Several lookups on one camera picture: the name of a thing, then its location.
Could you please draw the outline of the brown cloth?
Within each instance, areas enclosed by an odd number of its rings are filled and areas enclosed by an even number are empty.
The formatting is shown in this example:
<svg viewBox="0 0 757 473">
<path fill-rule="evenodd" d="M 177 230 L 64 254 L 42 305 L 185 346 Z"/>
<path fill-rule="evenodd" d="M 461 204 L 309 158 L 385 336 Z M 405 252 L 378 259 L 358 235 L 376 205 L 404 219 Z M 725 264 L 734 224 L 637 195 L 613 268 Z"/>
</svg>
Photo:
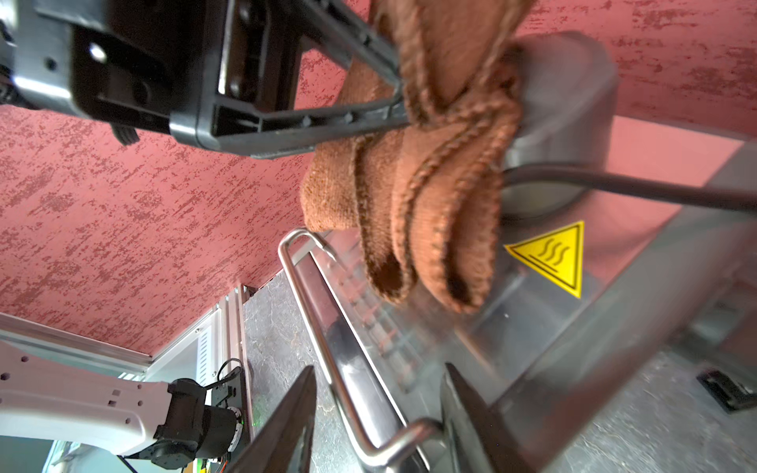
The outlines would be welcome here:
<svg viewBox="0 0 757 473">
<path fill-rule="evenodd" d="M 374 290 L 422 284 L 454 313 L 492 288 L 504 175 L 522 120 L 528 1 L 376 1 L 370 23 L 399 53 L 406 128 L 326 142 L 301 188 L 306 227 L 357 229 Z"/>
</svg>

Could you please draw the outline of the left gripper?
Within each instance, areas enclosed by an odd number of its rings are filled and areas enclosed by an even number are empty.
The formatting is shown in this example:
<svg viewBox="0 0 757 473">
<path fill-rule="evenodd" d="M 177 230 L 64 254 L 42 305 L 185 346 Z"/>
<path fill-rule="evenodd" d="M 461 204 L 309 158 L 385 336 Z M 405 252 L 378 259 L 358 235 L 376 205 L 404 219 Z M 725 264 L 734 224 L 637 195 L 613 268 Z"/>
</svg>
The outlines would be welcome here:
<svg viewBox="0 0 757 473">
<path fill-rule="evenodd" d="M 5 1 L 1 100 L 240 156 L 293 133 L 301 24 L 289 1 Z"/>
</svg>

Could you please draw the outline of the silver coffee machine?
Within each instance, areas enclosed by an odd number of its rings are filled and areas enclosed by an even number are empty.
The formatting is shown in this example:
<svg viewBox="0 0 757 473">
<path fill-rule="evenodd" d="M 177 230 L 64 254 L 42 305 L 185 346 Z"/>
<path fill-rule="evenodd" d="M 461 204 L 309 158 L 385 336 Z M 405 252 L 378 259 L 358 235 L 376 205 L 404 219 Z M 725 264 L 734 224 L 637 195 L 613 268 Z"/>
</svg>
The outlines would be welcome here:
<svg viewBox="0 0 757 473">
<path fill-rule="evenodd" d="M 754 143 L 615 116 L 617 71 L 595 39 L 563 32 L 522 43 L 526 126 L 507 167 L 582 165 L 755 189 Z M 306 247 L 297 255 L 281 248 L 326 384 L 343 388 L 338 406 L 353 405 L 339 425 L 363 469 L 451 469 L 439 441 L 410 430 L 420 421 L 439 433 L 447 366 L 503 419 L 531 463 L 544 467 L 690 325 L 756 242 L 756 220 L 744 213 L 562 183 L 516 185 L 504 191 L 503 209 L 506 244 L 545 240 L 557 260 L 557 233 L 583 229 L 579 297 L 499 248 L 489 298 L 473 318 L 454 323 L 423 287 L 401 305 L 381 302 L 353 231 L 299 230 Z"/>
</svg>

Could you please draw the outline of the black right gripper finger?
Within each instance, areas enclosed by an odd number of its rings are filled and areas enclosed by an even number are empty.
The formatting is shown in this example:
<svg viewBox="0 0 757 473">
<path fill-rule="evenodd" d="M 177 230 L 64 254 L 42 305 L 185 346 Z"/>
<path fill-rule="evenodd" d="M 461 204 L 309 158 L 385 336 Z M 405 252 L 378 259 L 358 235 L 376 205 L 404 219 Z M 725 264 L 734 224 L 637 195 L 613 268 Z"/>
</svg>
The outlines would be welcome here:
<svg viewBox="0 0 757 473">
<path fill-rule="evenodd" d="M 402 100 L 343 104 L 308 110 L 261 112 L 252 104 L 219 97 L 212 149 L 256 159 L 303 153 L 328 141 L 402 128 L 409 118 Z"/>
<path fill-rule="evenodd" d="M 307 50 L 317 49 L 345 70 L 358 59 L 386 84 L 400 87 L 399 57 L 394 46 L 342 1 L 297 0 L 291 6 Z"/>
<path fill-rule="evenodd" d="M 231 465 L 230 472 L 296 472 L 311 470 L 317 411 L 315 367 L 306 366 L 255 440 Z"/>
<path fill-rule="evenodd" d="M 455 472 L 530 472 L 499 415 L 451 363 L 441 383 L 445 443 Z"/>
</svg>

